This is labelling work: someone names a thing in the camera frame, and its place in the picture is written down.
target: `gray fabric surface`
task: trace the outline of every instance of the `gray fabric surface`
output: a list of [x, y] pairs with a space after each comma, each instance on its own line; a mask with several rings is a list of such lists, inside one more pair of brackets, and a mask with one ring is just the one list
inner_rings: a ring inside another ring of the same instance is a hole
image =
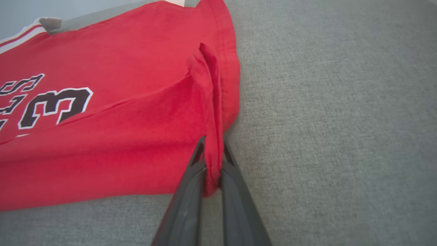
[[[437, 6], [226, 4], [241, 61], [226, 137], [274, 245], [436, 245]], [[64, 24], [121, 13], [109, 12]], [[3, 212], [0, 245], [148, 245], [169, 200]], [[202, 245], [222, 245], [220, 203], [205, 200]]]

